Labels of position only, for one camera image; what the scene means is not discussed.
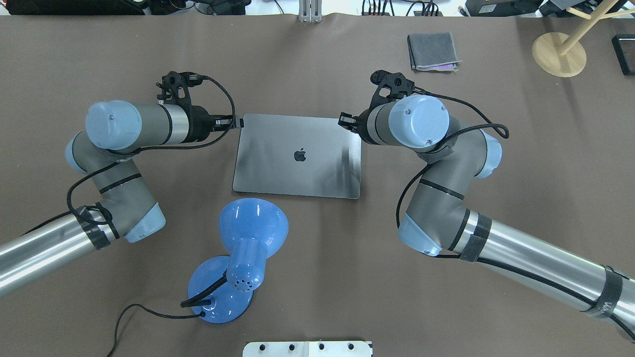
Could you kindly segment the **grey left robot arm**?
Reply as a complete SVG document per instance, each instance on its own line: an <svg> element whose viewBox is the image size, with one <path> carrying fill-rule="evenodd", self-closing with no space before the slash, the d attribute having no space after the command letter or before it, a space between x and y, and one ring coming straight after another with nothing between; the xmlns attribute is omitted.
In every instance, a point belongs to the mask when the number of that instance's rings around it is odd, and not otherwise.
<svg viewBox="0 0 635 357"><path fill-rule="evenodd" d="M133 157L142 149L197 149L212 132L241 128L236 115L211 116L203 108L176 104L98 102L85 129L66 145L68 164L91 179L101 196L73 207L1 246L1 296L46 276L119 238L137 242L166 224L157 199Z"/></svg>

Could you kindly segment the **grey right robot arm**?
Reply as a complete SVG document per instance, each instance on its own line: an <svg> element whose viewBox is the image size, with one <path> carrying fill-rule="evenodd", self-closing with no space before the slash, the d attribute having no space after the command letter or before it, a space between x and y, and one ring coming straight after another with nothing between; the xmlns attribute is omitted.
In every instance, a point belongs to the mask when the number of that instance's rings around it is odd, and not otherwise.
<svg viewBox="0 0 635 357"><path fill-rule="evenodd" d="M341 113L338 124L372 145L415 152L424 167L395 224L406 246L433 258L486 266L558 299L634 341L634 280L606 264L479 212L466 197L502 160L501 143L486 132L505 126L468 125L431 95L388 100L359 115Z"/></svg>

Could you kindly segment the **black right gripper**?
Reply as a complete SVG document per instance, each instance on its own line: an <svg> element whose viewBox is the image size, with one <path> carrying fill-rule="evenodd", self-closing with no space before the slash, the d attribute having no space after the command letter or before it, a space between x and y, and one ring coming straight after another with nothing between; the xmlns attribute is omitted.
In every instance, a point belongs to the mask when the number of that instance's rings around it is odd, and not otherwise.
<svg viewBox="0 0 635 357"><path fill-rule="evenodd" d="M368 116L369 109L364 110L360 115L353 116L345 112L341 112L338 120L338 125L347 131L359 135L363 142L371 145L378 145L379 143L371 138L368 131Z"/></svg>

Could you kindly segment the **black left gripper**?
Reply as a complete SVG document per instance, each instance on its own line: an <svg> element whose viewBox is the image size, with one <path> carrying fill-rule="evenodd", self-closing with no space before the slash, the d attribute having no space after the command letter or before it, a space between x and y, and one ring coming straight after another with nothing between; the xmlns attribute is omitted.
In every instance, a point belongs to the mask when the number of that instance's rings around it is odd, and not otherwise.
<svg viewBox="0 0 635 357"><path fill-rule="evenodd" d="M202 142L212 132L221 132L228 129L244 128L244 119L233 115L210 115L201 106L193 106L188 113L189 130L187 143Z"/></svg>

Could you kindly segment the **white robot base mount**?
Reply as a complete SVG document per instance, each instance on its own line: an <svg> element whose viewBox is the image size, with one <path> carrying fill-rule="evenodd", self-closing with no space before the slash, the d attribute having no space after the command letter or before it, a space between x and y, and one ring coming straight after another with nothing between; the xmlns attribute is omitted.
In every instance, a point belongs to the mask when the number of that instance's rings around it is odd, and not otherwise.
<svg viewBox="0 0 635 357"><path fill-rule="evenodd" d="M243 357L373 357L367 341L253 342L243 348Z"/></svg>

